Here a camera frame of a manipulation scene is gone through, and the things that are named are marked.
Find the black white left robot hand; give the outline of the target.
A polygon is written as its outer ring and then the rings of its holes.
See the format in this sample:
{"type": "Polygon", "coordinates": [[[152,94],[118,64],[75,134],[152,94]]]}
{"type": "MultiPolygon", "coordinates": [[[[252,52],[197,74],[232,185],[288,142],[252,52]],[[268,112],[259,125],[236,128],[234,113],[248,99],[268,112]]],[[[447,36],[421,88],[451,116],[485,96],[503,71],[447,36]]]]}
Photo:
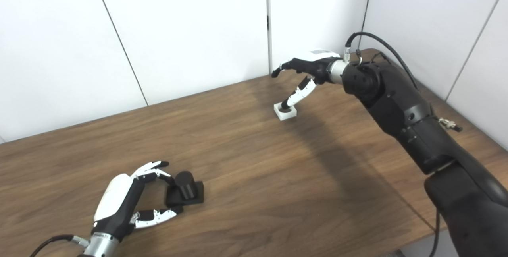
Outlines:
{"type": "Polygon", "coordinates": [[[157,178],[168,185],[174,178],[161,170],[169,165],[167,161],[149,162],[132,174],[119,174],[107,186],[94,214],[93,235],[111,235],[118,242],[135,229],[156,226],[183,213],[183,206],[165,209],[136,210],[145,185],[157,178]]]}

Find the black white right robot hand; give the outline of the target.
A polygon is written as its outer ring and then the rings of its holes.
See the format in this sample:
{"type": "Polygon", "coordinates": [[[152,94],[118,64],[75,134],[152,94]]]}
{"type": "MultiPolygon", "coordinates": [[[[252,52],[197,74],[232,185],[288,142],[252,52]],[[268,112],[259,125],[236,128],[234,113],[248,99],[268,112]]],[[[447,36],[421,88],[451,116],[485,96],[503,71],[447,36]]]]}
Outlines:
{"type": "Polygon", "coordinates": [[[296,90],[285,99],[280,110],[289,110],[314,91],[317,85],[325,83],[342,84],[342,75],[348,64],[339,54],[327,50],[313,50],[281,63],[273,70],[272,78],[277,78],[282,71],[294,70],[306,74],[296,90]]]}

